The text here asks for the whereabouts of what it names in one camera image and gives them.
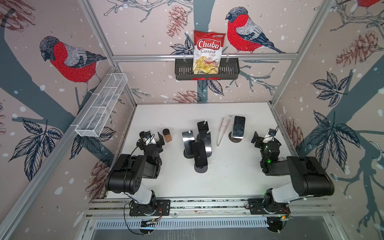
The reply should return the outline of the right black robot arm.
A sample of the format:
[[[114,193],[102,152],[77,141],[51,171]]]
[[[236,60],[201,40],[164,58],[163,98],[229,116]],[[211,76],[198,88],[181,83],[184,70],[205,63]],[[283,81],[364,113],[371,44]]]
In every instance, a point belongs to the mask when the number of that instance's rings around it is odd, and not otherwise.
[[[265,137],[254,132],[251,143],[260,149],[262,172],[266,176],[290,176],[291,181],[281,187],[268,189],[264,195],[264,210],[274,214],[288,211],[288,204],[303,198],[331,196],[335,187],[315,157],[287,156],[280,158],[281,143],[276,139],[277,129],[269,129]]]

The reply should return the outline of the black phone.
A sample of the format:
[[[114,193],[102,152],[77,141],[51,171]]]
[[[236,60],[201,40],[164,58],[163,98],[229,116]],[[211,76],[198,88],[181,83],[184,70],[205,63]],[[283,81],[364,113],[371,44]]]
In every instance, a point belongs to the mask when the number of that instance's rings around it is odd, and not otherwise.
[[[195,166],[197,168],[203,168],[208,165],[207,153],[205,143],[202,141],[192,143]]]
[[[232,138],[243,139],[245,133],[246,118],[242,116],[235,116],[234,126],[232,131]]]
[[[184,143],[184,157],[187,159],[191,159],[194,157],[192,144],[195,142],[195,137],[193,131],[188,130],[186,132],[182,132],[182,138]]]

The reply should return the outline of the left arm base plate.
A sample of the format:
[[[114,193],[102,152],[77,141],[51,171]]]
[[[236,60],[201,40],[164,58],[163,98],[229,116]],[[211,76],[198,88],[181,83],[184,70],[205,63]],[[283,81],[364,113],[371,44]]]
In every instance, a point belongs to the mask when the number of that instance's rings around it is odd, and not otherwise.
[[[133,200],[130,202],[130,217],[160,217],[170,214],[170,200],[151,201],[148,205],[140,205]]]

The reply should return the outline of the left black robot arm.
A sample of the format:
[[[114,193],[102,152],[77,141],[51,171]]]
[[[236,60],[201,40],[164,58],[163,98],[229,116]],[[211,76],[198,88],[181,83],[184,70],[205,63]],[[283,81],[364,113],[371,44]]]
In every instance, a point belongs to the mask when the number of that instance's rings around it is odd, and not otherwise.
[[[121,154],[106,178],[105,188],[129,197],[134,212],[149,216],[158,210],[156,194],[142,184],[142,179],[158,178],[162,166],[160,153],[165,141],[160,133],[159,140],[155,140],[150,131],[140,132],[139,136],[135,149],[142,150],[143,154]]]

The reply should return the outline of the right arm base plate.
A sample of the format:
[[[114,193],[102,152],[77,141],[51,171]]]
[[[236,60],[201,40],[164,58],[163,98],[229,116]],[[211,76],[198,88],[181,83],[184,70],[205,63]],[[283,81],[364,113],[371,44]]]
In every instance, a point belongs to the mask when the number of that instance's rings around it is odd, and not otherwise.
[[[288,204],[281,204],[271,201],[270,203],[264,203],[264,199],[251,198],[245,205],[251,215],[290,215],[291,211]]]

